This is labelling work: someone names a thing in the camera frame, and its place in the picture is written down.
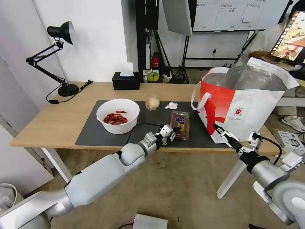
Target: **white shoe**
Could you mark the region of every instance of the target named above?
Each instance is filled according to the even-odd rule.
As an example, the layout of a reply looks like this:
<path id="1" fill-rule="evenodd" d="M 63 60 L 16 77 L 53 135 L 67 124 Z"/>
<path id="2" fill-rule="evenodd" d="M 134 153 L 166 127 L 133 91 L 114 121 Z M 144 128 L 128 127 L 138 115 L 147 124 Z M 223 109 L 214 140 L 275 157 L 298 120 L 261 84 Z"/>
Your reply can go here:
<path id="1" fill-rule="evenodd" d="M 305 132 L 305 126 L 301 122 L 303 118 L 297 116 L 286 116 L 282 119 L 282 123 L 285 123 L 288 126 L 291 126 L 293 129 L 299 132 Z"/>

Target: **label on container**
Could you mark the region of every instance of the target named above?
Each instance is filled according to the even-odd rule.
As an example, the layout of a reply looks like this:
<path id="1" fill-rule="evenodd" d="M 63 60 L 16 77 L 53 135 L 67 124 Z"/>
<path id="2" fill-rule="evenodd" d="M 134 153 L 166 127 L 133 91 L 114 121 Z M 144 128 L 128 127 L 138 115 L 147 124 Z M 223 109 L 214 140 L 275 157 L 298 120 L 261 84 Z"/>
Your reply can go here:
<path id="1" fill-rule="evenodd" d="M 184 117 L 177 117 L 176 122 L 183 125 L 184 124 Z"/>

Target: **red bottle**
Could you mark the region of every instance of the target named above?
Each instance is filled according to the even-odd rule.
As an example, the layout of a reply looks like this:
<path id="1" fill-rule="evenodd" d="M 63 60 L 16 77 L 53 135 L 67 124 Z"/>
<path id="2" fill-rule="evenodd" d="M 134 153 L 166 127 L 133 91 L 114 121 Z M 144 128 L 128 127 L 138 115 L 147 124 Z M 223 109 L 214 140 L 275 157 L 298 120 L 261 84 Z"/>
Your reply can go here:
<path id="1" fill-rule="evenodd" d="M 152 67 L 159 67 L 159 54 L 157 52 L 152 56 Z"/>

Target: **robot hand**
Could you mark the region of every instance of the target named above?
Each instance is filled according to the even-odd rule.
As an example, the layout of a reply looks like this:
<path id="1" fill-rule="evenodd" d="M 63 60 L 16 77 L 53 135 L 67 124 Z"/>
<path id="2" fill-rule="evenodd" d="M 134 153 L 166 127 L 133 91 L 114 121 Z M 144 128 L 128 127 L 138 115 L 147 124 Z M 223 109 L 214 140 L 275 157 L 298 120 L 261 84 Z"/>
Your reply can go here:
<path id="1" fill-rule="evenodd" d="M 83 169 L 64 189 L 35 193 L 0 215 L 0 229 L 50 228 L 49 218 L 63 216 L 78 206 L 92 203 L 144 163 L 145 156 L 172 142 L 178 131 L 179 128 L 164 125 L 158 133 L 147 133 L 139 143 L 128 143 L 118 152 Z"/>
<path id="2" fill-rule="evenodd" d="M 302 161 L 301 155 L 287 153 L 283 165 L 278 167 L 265 156 L 258 154 L 262 136 L 252 132 L 245 147 L 232 133 L 214 124 L 215 130 L 223 141 L 235 149 L 238 158 L 247 165 L 256 182 L 255 191 L 269 205 L 272 211 L 287 225 L 297 222 L 299 228 L 305 229 L 305 185 L 296 181 L 286 181 L 289 172 L 293 171 Z"/>

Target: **bag handle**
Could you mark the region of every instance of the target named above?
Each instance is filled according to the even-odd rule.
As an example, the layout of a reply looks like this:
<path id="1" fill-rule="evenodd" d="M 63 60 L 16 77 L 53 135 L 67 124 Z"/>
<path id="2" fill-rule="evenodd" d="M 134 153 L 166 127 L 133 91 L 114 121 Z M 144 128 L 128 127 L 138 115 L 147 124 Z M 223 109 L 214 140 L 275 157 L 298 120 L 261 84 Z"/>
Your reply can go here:
<path id="1" fill-rule="evenodd" d="M 197 87 L 198 87 L 198 86 L 195 87 L 195 89 L 194 89 L 194 91 L 193 91 L 193 93 L 192 93 L 192 98 L 191 98 L 191 107 L 193 108 L 193 110 L 200 110 L 200 109 L 202 109 L 202 108 L 204 107 L 204 105 L 206 104 L 207 99 L 212 97 L 212 95 L 211 95 L 210 93 L 206 92 L 206 93 L 203 95 L 203 97 L 202 97 L 200 103 L 198 104 L 198 107 L 195 108 L 194 105 L 193 105 L 193 102 L 194 102 L 194 98 L 195 98 L 195 95 L 196 95 L 196 92 L 197 92 Z"/>

